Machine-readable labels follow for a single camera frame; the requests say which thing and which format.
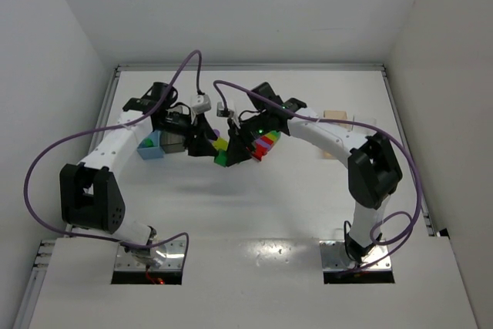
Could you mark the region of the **lime green lego bricks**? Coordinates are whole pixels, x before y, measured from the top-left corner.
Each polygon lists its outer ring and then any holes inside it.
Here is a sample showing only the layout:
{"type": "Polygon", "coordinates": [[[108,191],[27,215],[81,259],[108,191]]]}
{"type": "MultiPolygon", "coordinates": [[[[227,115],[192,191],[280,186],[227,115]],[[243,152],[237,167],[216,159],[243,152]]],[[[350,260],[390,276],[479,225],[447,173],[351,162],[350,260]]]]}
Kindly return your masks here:
{"type": "Polygon", "coordinates": [[[220,152],[220,151],[226,152],[227,151],[228,141],[222,137],[218,137],[216,140],[212,141],[212,144],[213,144],[214,149],[217,150],[218,152],[220,152]]]}

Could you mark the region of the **green lego brick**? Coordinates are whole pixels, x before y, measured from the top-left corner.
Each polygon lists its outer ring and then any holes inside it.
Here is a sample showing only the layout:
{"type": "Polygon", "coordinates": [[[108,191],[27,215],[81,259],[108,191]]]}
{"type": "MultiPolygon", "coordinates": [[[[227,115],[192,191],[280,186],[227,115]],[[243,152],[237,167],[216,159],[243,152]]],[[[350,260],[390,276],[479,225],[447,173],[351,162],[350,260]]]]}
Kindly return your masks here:
{"type": "Polygon", "coordinates": [[[143,148],[152,148],[154,147],[154,143],[150,138],[145,138],[141,144],[143,148]]]}
{"type": "Polygon", "coordinates": [[[221,167],[227,167],[227,153],[220,150],[214,158],[214,163],[221,167]]]}

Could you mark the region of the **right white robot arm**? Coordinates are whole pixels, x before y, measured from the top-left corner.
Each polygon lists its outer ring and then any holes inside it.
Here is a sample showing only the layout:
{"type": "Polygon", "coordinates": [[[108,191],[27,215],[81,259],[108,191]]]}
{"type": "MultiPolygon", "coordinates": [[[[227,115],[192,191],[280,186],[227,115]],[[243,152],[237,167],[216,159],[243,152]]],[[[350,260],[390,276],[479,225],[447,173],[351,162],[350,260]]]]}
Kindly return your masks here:
{"type": "Polygon", "coordinates": [[[347,169],[348,189],[355,201],[353,222],[344,237],[347,259],[361,264],[381,241],[380,227],[402,172],[388,138],[365,136],[335,123],[324,122],[303,101],[284,101],[268,82],[250,90],[257,112],[242,120],[222,102],[217,113],[227,119],[230,136],[226,163],[231,166],[253,157],[254,142],[276,131],[301,139],[329,153],[347,169]]]}

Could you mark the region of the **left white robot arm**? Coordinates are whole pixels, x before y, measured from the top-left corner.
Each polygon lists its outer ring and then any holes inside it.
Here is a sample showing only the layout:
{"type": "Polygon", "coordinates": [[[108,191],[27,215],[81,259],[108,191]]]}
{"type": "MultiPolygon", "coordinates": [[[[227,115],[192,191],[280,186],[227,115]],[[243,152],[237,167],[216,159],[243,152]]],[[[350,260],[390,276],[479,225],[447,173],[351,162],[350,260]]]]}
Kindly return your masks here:
{"type": "Polygon", "coordinates": [[[211,101],[203,92],[190,100],[189,112],[176,111],[178,92],[154,82],[140,98],[122,108],[116,129],[76,165],[66,164],[59,174],[62,219],[75,227],[99,230],[120,242],[127,253],[148,264],[164,255],[156,247],[156,230],[136,221],[126,209],[118,178],[138,146],[154,132],[181,136],[191,156],[215,156],[217,136],[206,120],[211,101]]]}

